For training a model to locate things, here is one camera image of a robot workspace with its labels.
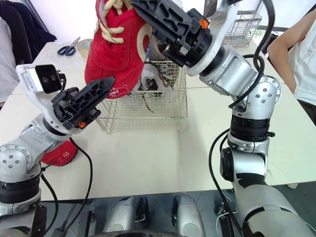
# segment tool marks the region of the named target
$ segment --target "wire basket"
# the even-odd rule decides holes
[[[237,19],[225,35],[224,44],[249,46],[261,19],[256,11],[238,11]]]
[[[171,61],[154,61],[169,82],[170,91],[135,91],[119,99],[105,99],[97,108],[100,127],[115,130],[182,130],[188,117],[185,74]]]

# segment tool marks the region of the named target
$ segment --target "shoe lace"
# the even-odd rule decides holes
[[[126,6],[127,10],[132,9],[132,4],[130,0],[108,0],[104,5],[104,17],[107,16],[108,12],[112,7],[114,7],[118,13],[118,15],[123,14],[122,7],[123,4]],[[99,20],[99,26],[102,31],[102,37],[108,42],[111,43],[124,43],[123,38],[115,38],[112,36],[112,34],[119,34],[124,31],[124,27],[116,27],[116,28],[109,28],[102,24],[102,22]]]

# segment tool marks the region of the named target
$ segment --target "person's arm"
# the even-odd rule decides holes
[[[269,58],[292,93],[295,91],[296,82],[288,63],[288,49],[302,41],[316,19],[316,10],[304,16],[298,23],[285,31],[268,47]]]

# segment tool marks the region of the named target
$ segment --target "white shirt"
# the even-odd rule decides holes
[[[305,39],[289,51],[289,65],[296,81],[296,99],[316,105],[316,20]]]

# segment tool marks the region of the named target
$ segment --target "scissors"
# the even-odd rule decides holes
[[[71,45],[64,46],[57,51],[58,55],[72,56],[76,51],[76,44],[78,43],[80,37],[78,37]]]

